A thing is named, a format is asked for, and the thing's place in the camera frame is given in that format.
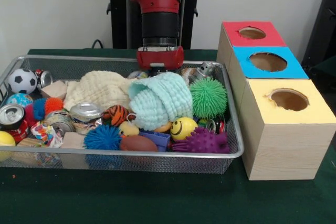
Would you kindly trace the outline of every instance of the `orange yarn ball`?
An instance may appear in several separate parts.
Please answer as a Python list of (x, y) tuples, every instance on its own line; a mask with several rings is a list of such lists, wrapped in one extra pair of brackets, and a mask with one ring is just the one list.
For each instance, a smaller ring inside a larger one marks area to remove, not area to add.
[(63, 101), (61, 99), (54, 97), (48, 98), (45, 105), (46, 115), (48, 115), (52, 111), (62, 110), (63, 106)]

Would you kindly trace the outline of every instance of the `green table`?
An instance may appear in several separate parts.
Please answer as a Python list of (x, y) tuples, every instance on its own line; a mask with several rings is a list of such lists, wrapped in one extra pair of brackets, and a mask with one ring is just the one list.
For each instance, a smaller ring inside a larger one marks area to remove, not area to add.
[[(117, 56), (112, 49), (31, 50)], [(135, 57), (135, 51), (123, 51)], [(216, 51), (187, 51), (214, 60)], [(334, 223), (336, 153), (315, 180), (250, 182), (242, 160), (224, 175), (0, 169), (0, 223)]]

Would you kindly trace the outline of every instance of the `red box top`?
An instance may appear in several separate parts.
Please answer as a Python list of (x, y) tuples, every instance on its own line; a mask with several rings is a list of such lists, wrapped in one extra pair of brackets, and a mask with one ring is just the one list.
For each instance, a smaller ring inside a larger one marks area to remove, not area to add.
[(232, 46), (236, 47), (285, 47), (272, 22), (245, 21), (223, 22), (226, 34)]

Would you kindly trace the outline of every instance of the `green spiky ball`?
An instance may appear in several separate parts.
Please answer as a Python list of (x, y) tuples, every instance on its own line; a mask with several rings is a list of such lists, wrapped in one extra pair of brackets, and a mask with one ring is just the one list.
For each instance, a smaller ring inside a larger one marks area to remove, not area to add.
[(193, 112), (198, 118), (210, 119), (223, 114), (227, 107), (227, 92), (223, 85), (210, 77), (190, 86)]

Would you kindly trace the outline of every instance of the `blue box top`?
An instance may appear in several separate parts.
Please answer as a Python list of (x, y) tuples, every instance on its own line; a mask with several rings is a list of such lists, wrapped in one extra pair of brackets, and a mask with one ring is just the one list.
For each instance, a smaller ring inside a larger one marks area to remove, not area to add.
[(288, 47), (233, 47), (245, 77), (250, 79), (308, 79)]

